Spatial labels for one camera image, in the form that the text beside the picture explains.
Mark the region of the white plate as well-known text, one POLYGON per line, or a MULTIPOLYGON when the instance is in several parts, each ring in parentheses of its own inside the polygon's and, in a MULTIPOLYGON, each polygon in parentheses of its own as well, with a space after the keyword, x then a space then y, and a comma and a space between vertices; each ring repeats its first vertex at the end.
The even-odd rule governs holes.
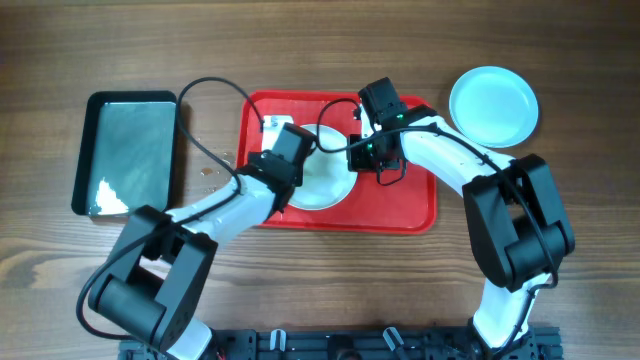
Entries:
POLYGON ((345 152, 325 153, 314 144, 303 167, 303 182, 289 200, 295 208, 317 211, 344 200, 357 181, 357 173, 348 170, 345 152))

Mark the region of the light blue plate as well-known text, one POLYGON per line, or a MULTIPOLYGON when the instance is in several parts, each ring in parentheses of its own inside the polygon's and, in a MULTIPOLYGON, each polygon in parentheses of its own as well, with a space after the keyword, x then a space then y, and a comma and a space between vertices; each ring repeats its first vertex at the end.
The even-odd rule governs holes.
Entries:
POLYGON ((539 104, 529 83, 498 66, 464 73, 449 96, 449 113, 458 130, 473 142, 507 148, 525 142, 538 125, 539 104))

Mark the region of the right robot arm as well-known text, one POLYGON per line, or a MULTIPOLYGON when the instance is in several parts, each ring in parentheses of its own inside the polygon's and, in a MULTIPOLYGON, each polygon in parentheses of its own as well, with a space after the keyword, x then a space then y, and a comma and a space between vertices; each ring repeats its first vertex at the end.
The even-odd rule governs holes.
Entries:
POLYGON ((499 359, 528 333, 536 295, 559 283, 575 235, 548 164, 475 145, 431 107, 410 107, 382 78, 358 93, 361 132, 348 140, 352 172, 431 172, 463 199, 470 245, 486 281, 472 331, 499 359))

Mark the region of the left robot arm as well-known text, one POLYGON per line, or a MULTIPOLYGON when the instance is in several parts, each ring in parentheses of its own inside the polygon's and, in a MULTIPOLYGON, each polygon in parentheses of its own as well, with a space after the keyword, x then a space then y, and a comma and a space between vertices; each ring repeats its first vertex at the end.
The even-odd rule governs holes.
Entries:
POLYGON ((122 359, 220 359, 214 332, 194 316, 219 247, 287 206, 315 136, 287 123, 220 191, 190 206, 139 208, 77 306, 123 329, 122 359))

